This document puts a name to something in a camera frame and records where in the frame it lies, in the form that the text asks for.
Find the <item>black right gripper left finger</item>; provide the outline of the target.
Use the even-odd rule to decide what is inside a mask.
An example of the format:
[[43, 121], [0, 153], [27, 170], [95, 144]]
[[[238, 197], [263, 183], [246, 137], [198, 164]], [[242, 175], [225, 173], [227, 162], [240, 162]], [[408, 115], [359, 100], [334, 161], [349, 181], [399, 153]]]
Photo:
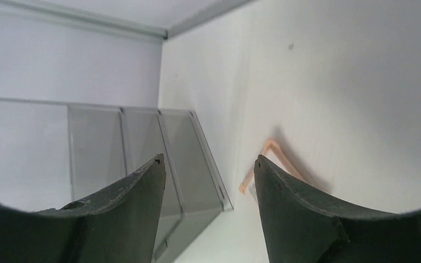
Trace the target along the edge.
[[61, 209], [0, 204], [0, 262], [151, 262], [165, 184], [158, 154]]

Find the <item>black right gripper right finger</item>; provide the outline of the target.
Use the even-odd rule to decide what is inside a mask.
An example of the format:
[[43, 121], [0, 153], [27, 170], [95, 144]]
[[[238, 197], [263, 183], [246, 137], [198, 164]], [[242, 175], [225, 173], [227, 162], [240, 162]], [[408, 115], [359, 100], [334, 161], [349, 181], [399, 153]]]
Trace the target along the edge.
[[421, 209], [393, 214], [346, 202], [262, 155], [254, 177], [270, 262], [421, 262]]

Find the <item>clear acrylic makeup organizer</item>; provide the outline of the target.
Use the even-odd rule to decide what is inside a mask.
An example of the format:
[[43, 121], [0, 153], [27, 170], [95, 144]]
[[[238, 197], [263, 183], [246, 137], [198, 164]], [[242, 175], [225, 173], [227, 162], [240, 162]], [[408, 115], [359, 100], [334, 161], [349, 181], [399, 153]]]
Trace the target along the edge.
[[151, 262], [172, 262], [233, 208], [196, 114], [0, 99], [0, 204], [61, 209], [164, 155]]

